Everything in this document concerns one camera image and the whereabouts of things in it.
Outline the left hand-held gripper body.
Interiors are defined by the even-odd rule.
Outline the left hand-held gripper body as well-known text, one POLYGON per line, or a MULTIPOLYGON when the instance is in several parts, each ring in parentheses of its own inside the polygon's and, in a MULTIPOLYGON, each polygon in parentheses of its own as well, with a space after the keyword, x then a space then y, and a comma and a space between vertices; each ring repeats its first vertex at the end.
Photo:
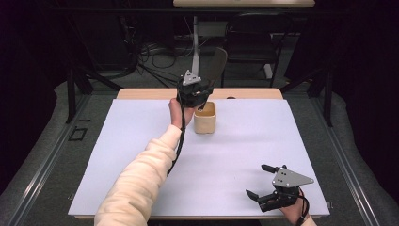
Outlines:
POLYGON ((177 84, 177 100, 184 107, 199 107, 203 95, 200 94, 203 79, 187 70, 177 84))

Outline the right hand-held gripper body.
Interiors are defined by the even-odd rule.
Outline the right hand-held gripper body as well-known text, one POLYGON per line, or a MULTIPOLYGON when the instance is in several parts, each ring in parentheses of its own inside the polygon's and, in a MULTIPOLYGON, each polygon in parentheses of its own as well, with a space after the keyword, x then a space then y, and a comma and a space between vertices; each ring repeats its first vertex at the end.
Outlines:
POLYGON ((272 185, 275 190, 259 199, 259 206, 263 212, 295 204, 300 186, 314 183, 312 178, 291 171, 286 166, 279 167, 274 174, 272 185))

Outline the square wooden utensil holder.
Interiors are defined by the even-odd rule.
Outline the square wooden utensil holder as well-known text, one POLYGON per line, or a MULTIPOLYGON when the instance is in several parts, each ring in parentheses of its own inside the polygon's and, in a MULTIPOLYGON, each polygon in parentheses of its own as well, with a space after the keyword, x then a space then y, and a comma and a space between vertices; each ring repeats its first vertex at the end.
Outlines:
POLYGON ((194 114, 194 131, 197 134, 212 134, 216 125, 216 108, 214 102, 207 102, 202 110, 194 114))

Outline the person's right hand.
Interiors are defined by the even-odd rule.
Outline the person's right hand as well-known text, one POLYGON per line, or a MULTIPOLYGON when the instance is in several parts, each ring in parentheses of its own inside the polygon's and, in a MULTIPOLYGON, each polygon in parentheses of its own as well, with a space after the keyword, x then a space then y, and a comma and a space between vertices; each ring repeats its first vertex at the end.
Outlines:
POLYGON ((280 211, 288 219, 288 221, 294 226, 299 226, 299 222, 302 224, 310 216, 309 214, 309 202, 307 201, 302 190, 299 190, 299 197, 296 199, 295 204, 287 207, 281 207, 280 211))

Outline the white-legged desk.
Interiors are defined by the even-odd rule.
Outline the white-legged desk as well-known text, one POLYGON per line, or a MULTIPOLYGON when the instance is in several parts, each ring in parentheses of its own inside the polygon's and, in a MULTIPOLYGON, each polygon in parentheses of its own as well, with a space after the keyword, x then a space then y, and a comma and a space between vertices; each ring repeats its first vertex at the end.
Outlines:
MULTIPOLYGON (((175 8, 312 8, 315 0, 173 0, 175 8)), ((198 16, 193 17, 192 71, 199 73, 200 46, 198 16)))

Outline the black folding chair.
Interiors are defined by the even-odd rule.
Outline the black folding chair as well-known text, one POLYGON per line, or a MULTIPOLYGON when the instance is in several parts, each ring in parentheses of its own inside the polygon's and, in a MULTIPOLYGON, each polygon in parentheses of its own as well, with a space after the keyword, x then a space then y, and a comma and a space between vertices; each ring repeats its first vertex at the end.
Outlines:
POLYGON ((269 87, 274 85, 284 39, 293 27, 285 14, 244 12, 233 16, 225 28, 223 49, 230 63, 272 65, 269 87))

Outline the grey metal floor rail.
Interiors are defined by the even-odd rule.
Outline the grey metal floor rail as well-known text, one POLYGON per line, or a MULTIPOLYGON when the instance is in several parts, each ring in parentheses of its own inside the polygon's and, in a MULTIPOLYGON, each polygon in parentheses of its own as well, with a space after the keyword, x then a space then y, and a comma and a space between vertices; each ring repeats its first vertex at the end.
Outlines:
POLYGON ((323 114, 323 107, 317 98, 311 98, 311 104, 316 111, 316 115, 324 127, 327 136, 332 143, 332 152, 339 165, 340 171, 345 179, 351 196, 359 210, 359 213, 365 223, 365 226, 380 226, 380 223, 375 215, 375 212, 366 197, 364 189, 359 183, 358 178, 353 171, 351 164, 344 152, 343 146, 332 127, 329 127, 323 114))
POLYGON ((19 226, 40 194, 72 132, 77 117, 83 112, 90 95, 79 97, 76 113, 66 122, 67 100, 59 98, 52 118, 47 123, 32 151, 0 196, 0 226, 19 226))

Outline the black metal frame stand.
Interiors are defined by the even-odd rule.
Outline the black metal frame stand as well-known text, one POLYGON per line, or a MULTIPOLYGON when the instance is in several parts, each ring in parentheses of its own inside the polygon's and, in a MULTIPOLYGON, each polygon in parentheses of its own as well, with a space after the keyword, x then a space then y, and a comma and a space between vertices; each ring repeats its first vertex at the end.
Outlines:
POLYGON ((316 68, 310 73, 306 73, 297 79, 289 82, 287 85, 279 88, 281 93, 285 93, 303 82, 311 79, 311 84, 307 90, 309 97, 319 97, 321 91, 324 93, 323 118, 329 127, 332 127, 331 122, 331 104, 332 104, 332 85, 333 85, 333 70, 329 68, 316 68))
POLYGON ((122 86, 110 81, 104 76, 97 72, 89 69, 82 64, 72 64, 67 72, 67 94, 68 94, 68 118, 66 123, 70 123, 75 117, 76 109, 76 97, 75 88, 79 88, 84 95, 89 95, 93 92, 94 88, 89 82, 89 79, 93 78, 109 88, 119 91, 122 86))

